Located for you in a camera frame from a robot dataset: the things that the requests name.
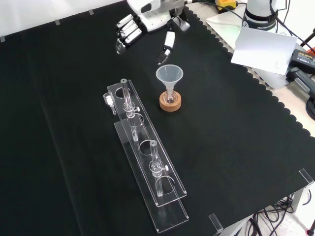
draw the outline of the small acrylic piece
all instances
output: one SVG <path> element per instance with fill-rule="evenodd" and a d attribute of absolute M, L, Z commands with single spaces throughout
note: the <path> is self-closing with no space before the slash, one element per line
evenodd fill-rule
<path fill-rule="evenodd" d="M 107 92 L 106 94 L 103 95 L 103 97 L 106 105 L 109 106 L 112 109 L 113 114 L 116 115 L 117 112 L 115 110 L 114 102 L 110 94 Z"/>
<path fill-rule="evenodd" d="M 213 213 L 213 214 L 209 215 L 209 218 L 210 218 L 212 224 L 217 229 L 217 232 L 221 233 L 223 231 L 223 227 L 222 227 L 222 224 L 220 223 L 220 221 L 218 220 L 218 218 L 216 217 L 216 215 Z"/>
<path fill-rule="evenodd" d="M 313 178 L 306 172 L 306 170 L 301 169 L 299 170 L 299 172 L 309 184 L 312 184 L 314 182 Z"/>

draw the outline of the clear funnel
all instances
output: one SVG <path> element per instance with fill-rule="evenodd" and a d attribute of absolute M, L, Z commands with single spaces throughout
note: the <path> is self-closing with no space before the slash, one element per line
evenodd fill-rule
<path fill-rule="evenodd" d="M 164 65 L 157 69 L 157 78 L 166 86 L 164 102 L 173 103 L 177 100 L 177 95 L 174 93 L 174 86 L 183 77 L 183 70 L 176 65 Z"/>

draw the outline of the white wall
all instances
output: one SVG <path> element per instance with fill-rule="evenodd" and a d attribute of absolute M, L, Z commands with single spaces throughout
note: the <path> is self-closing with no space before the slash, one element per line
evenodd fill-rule
<path fill-rule="evenodd" d="M 0 36 L 5 36 L 121 0 L 0 0 Z"/>

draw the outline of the test tube rack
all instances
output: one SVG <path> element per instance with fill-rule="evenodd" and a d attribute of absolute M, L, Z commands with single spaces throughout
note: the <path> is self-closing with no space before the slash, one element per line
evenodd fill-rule
<path fill-rule="evenodd" d="M 130 80 L 108 87 L 105 103 L 118 114 L 115 128 L 158 233 L 189 220 L 187 192 Z"/>

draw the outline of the black cable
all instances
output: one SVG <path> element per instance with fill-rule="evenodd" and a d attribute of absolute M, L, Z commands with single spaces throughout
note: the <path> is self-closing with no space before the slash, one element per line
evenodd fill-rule
<path fill-rule="evenodd" d="M 281 199 L 279 201 L 277 201 L 275 204 L 271 205 L 271 207 L 273 208 L 272 210 L 260 210 L 257 214 L 254 214 L 254 221 L 253 221 L 253 226 L 256 227 L 256 224 L 258 225 L 258 214 L 265 214 L 266 218 L 268 219 L 269 223 L 271 224 L 272 227 L 272 231 L 270 233 L 270 236 L 275 234 L 277 236 L 277 228 L 279 227 L 279 225 L 283 222 L 285 215 L 287 213 L 293 213 L 293 208 L 292 208 L 292 198 L 293 198 L 293 194 L 287 196 L 285 199 Z M 270 219 L 269 213 L 276 213 L 277 214 L 277 218 L 275 220 Z M 259 226 L 256 227 L 256 231 L 259 233 L 260 229 Z"/>
<path fill-rule="evenodd" d="M 306 102 L 306 112 L 309 116 L 315 120 L 315 100 L 310 97 Z"/>
<path fill-rule="evenodd" d="M 313 29 L 313 33 L 307 37 L 307 39 L 305 39 L 305 42 L 310 42 L 313 38 L 315 37 L 315 29 Z"/>
<path fill-rule="evenodd" d="M 309 189 L 309 193 L 310 193 L 310 198 L 306 203 L 303 204 L 303 206 L 307 205 L 312 200 L 312 193 L 311 193 L 310 189 Z"/>
<path fill-rule="evenodd" d="M 289 0 L 289 5 L 287 6 L 287 11 L 286 11 L 286 15 L 285 15 L 285 18 L 284 18 L 284 20 L 283 20 L 283 23 L 285 23 L 285 20 L 286 20 L 287 14 L 289 13 L 289 10 L 290 10 L 290 4 L 291 4 L 291 0 Z"/>
<path fill-rule="evenodd" d="M 240 228 L 240 230 L 234 236 L 238 236 L 240 234 L 241 230 L 242 230 L 242 228 Z"/>
<path fill-rule="evenodd" d="M 274 9 L 272 8 L 272 1 L 273 0 L 269 0 L 269 4 L 270 4 L 270 11 L 273 15 L 276 14 L 276 12 L 274 11 Z M 295 37 L 297 37 L 298 39 L 300 39 L 306 46 L 308 46 L 314 53 L 315 53 L 315 50 L 309 45 L 307 44 L 303 39 L 301 39 L 299 36 L 297 36 L 295 33 L 293 33 L 280 19 L 279 17 L 276 18 L 277 21 L 280 23 L 280 25 L 282 25 L 287 31 L 289 31 L 289 33 L 292 35 L 294 35 Z"/>
<path fill-rule="evenodd" d="M 250 225 L 250 227 L 248 228 L 247 236 L 250 236 L 250 231 L 251 231 L 251 228 L 252 228 L 253 220 L 250 219 L 250 223 L 251 223 L 251 225 Z"/>
<path fill-rule="evenodd" d="M 285 8 L 283 8 L 283 9 L 278 9 L 278 11 L 283 11 L 283 10 L 287 10 L 287 0 L 285 0 Z"/>
<path fill-rule="evenodd" d="M 235 12 L 232 11 L 231 9 L 228 9 L 227 7 L 219 6 L 219 5 L 217 5 L 217 4 L 214 4 L 214 3 L 212 3 L 212 2 L 208 2 L 208 1 L 206 1 L 206 0 L 193 0 L 192 3 L 194 3 L 194 2 L 200 2 L 200 3 L 205 3 L 205 4 L 208 4 L 208 5 L 212 5 L 212 6 L 221 7 L 221 8 L 223 8 L 223 9 L 226 10 L 226 11 L 232 12 L 232 13 L 233 13 L 234 15 L 236 15 L 238 18 L 240 18 L 241 20 L 243 20 L 243 18 L 242 18 L 239 14 L 235 13 Z"/>
<path fill-rule="evenodd" d="M 247 3 L 246 2 L 236 2 L 236 6 L 238 6 L 238 5 L 242 5 L 242 4 L 244 4 L 244 5 L 247 5 Z"/>

